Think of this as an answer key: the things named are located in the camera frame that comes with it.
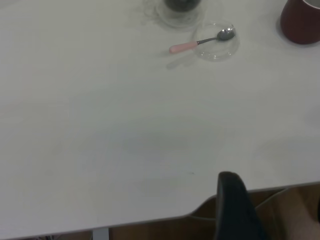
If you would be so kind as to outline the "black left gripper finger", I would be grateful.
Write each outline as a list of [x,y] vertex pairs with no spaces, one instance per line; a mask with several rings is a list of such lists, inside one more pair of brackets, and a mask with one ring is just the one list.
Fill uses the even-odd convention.
[[244,182],[234,172],[218,175],[215,240],[264,240],[266,231]]

